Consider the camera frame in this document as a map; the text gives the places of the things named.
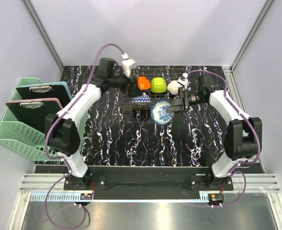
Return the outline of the blue white zigzag bowl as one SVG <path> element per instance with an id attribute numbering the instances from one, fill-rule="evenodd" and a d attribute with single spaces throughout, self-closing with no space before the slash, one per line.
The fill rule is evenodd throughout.
<path id="1" fill-rule="evenodd" d="M 143 93 L 141 96 L 133 97 L 130 99 L 132 104 L 150 104 L 151 98 L 146 93 Z"/>

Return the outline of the orange bowl white inside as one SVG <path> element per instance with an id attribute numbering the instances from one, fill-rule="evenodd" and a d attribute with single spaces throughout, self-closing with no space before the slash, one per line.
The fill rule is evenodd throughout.
<path id="1" fill-rule="evenodd" d="M 138 77 L 138 87 L 140 90 L 148 90 L 151 88 L 150 81 L 145 76 Z"/>

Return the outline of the yellow floral scalloped bowl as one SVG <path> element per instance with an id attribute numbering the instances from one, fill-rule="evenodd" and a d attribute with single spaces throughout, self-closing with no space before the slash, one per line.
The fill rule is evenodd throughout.
<path id="1" fill-rule="evenodd" d="M 172 94 L 172 95 L 177 95 L 179 88 L 181 88 L 182 85 L 179 84 L 176 80 L 170 81 L 170 83 L 167 86 L 167 90 Z"/>

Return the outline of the blue white floral bowl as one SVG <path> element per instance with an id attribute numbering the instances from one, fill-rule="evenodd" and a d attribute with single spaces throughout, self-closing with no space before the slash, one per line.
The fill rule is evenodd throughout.
<path id="1" fill-rule="evenodd" d="M 151 107 L 151 118 L 157 125 L 167 125 L 174 118 L 174 112 L 168 112 L 171 103 L 168 100 L 158 100 Z"/>

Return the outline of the white bowl dark blue outside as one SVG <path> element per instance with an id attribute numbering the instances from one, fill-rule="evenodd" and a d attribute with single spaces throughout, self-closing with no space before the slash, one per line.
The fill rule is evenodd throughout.
<path id="1" fill-rule="evenodd" d="M 166 81 L 162 77 L 155 77 L 151 80 L 151 92 L 164 93 L 167 89 Z"/>

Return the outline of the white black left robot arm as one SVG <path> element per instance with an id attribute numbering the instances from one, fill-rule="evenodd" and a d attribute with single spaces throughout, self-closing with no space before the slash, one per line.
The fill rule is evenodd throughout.
<path id="1" fill-rule="evenodd" d="M 137 80 L 130 76 L 136 61 L 126 54 L 122 58 L 119 70 L 115 69 L 115 60 L 100 59 L 98 67 L 92 68 L 87 83 L 73 99 L 59 112 L 48 114 L 45 118 L 45 149 L 51 148 L 56 152 L 56 158 L 65 163 L 69 175 L 75 177 L 74 184 L 82 190 L 91 185 L 91 178 L 86 175 L 88 167 L 79 151 L 81 119 L 110 88 L 118 88 L 132 98 L 142 95 Z"/>

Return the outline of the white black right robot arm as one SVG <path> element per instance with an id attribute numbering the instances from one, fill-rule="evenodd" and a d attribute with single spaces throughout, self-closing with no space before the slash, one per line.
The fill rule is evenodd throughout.
<path id="1" fill-rule="evenodd" d="M 203 70 L 197 78 L 198 86 L 191 92 L 188 73 L 171 81 L 167 90 L 175 96 L 168 108 L 169 112 L 187 112 L 196 104 L 210 104 L 228 124 L 223 148 L 224 153 L 205 176 L 204 184 L 216 190 L 226 182 L 235 168 L 251 165 L 259 160 L 261 153 L 262 121 L 245 113 L 230 97 L 227 85 L 215 84 L 213 73 Z"/>

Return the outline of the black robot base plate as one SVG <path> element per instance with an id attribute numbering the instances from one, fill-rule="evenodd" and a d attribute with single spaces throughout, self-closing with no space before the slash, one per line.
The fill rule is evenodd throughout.
<path id="1" fill-rule="evenodd" d="M 92 173 L 85 180 L 69 176 L 65 179 L 64 190 L 104 191 L 118 187 L 179 187 L 192 191 L 232 191 L 233 182 L 230 178 L 221 180 L 222 184 L 207 185 L 205 175 L 185 174 L 102 174 Z"/>

